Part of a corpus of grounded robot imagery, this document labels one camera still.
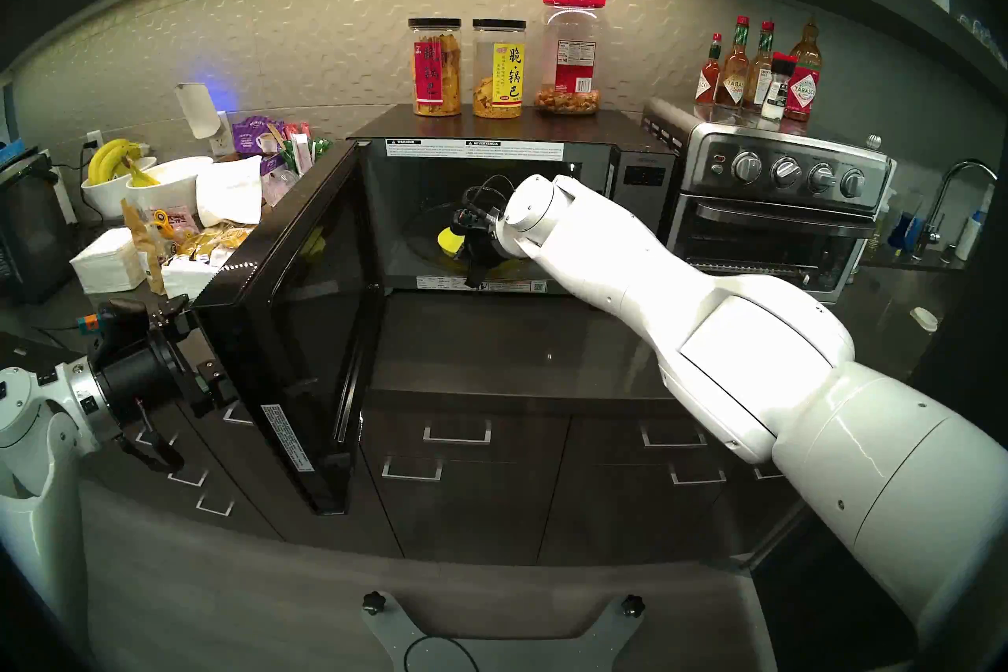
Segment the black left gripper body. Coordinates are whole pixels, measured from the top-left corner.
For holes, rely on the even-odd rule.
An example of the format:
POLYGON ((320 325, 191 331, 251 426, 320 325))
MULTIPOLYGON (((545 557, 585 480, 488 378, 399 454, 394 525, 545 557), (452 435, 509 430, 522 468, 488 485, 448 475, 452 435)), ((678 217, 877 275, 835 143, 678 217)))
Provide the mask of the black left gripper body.
POLYGON ((186 335, 161 333, 139 320, 101 320, 91 372, 117 420, 139 419, 139 404, 151 411, 178 400, 196 416, 211 412, 200 378, 178 349, 186 335))

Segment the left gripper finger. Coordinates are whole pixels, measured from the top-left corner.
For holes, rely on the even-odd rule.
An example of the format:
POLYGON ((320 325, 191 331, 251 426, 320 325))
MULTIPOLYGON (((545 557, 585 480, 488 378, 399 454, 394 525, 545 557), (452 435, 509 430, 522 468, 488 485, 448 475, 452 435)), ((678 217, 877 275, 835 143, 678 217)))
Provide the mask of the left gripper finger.
POLYGON ((161 333, 191 333, 188 295, 180 294, 166 300, 151 315, 151 329, 161 333))
POLYGON ((204 393, 214 405, 231 404, 231 380, 216 359, 199 361, 196 371, 204 388, 204 393))

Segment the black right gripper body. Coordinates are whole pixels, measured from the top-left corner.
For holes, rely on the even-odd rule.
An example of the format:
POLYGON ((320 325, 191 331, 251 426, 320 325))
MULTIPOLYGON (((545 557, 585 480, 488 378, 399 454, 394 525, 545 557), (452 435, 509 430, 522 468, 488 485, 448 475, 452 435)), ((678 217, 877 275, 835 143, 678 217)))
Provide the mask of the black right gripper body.
POLYGON ((481 287, 491 270, 512 259, 487 230, 466 231, 465 257, 468 259, 466 287, 481 287))

